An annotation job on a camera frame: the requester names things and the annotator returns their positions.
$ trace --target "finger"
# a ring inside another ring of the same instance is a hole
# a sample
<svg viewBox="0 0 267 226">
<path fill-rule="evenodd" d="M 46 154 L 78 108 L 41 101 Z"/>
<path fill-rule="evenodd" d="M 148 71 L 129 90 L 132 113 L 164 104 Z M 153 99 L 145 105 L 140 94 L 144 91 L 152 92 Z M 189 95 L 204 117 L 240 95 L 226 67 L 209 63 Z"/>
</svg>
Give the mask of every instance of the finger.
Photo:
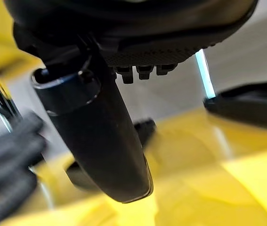
<svg viewBox="0 0 267 226">
<path fill-rule="evenodd" d="M 42 129 L 43 125 L 43 120 L 34 112 L 30 112 L 16 124 L 12 133 L 15 136 L 23 136 L 28 133 L 38 133 Z"/>
<path fill-rule="evenodd" d="M 29 145 L 40 139 L 44 140 L 39 134 L 26 134 L 22 137 L 7 134 L 0 137 L 0 164 L 25 152 Z"/>
<path fill-rule="evenodd" d="M 17 210 L 35 190 L 36 176 L 29 170 L 17 172 L 0 188 L 0 221 Z"/>
<path fill-rule="evenodd" d="M 41 136 L 36 136 L 30 141 L 25 150 L 14 158 L 4 161 L 0 165 L 0 186 L 9 177 L 14 177 L 14 172 L 27 169 L 40 159 L 41 152 L 45 149 L 46 142 Z"/>
<path fill-rule="evenodd" d="M 0 136 L 0 158 L 8 158 L 19 150 L 19 143 L 11 134 Z"/>
</svg>

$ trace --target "yellow machine body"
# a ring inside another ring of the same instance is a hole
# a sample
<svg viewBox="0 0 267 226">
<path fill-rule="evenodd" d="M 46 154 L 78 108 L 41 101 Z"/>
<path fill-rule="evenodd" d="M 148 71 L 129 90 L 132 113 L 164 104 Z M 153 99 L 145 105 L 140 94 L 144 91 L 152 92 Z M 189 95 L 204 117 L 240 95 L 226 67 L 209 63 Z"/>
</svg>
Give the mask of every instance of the yellow machine body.
<svg viewBox="0 0 267 226">
<path fill-rule="evenodd" d="M 22 74 L 40 61 L 16 49 L 0 0 L 0 72 Z M 146 157 L 154 193 L 121 204 L 75 187 L 70 153 L 37 166 L 35 193 L 2 226 L 267 226 L 267 129 L 204 109 L 157 122 Z"/>
</svg>

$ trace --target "blue light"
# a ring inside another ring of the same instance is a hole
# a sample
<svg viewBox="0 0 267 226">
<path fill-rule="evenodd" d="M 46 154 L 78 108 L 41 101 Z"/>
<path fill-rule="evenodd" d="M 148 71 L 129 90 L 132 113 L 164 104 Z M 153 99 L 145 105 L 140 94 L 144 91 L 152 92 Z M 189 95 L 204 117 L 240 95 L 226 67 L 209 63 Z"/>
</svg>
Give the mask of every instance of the blue light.
<svg viewBox="0 0 267 226">
<path fill-rule="evenodd" d="M 213 98 L 216 95 L 215 95 L 212 82 L 210 80 L 210 72 L 209 72 L 207 60 L 205 58 L 203 49 L 199 50 L 195 55 L 196 55 L 196 60 L 197 60 L 198 68 L 200 71 L 201 79 L 203 82 L 205 94 L 207 98 Z"/>
</svg>

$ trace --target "gloved hand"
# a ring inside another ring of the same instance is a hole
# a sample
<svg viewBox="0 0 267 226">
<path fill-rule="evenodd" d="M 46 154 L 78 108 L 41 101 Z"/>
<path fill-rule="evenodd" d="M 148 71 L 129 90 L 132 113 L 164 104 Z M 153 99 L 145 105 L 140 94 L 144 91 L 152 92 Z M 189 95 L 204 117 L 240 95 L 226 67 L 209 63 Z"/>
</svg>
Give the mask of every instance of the gloved hand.
<svg viewBox="0 0 267 226">
<path fill-rule="evenodd" d="M 29 113 L 15 122 L 12 133 L 0 136 L 0 221 L 36 188 L 36 175 L 28 167 L 43 159 L 46 142 L 39 135 L 42 127 L 42 119 Z"/>
</svg>

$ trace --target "yellow plastic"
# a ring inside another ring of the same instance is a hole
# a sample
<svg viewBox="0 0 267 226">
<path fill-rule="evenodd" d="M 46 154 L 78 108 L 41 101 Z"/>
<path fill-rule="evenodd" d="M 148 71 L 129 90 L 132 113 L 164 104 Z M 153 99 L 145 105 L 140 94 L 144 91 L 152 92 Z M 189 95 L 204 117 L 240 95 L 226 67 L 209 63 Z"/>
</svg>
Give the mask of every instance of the yellow plastic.
<svg viewBox="0 0 267 226">
<path fill-rule="evenodd" d="M 0 73 L 10 79 L 40 64 L 39 59 L 17 49 L 12 36 L 12 18 L 0 0 Z"/>
<path fill-rule="evenodd" d="M 158 123 L 146 157 L 154 193 L 121 204 L 72 185 L 65 154 L 35 170 L 40 188 L 3 226 L 267 226 L 267 129 L 195 110 Z"/>
</svg>

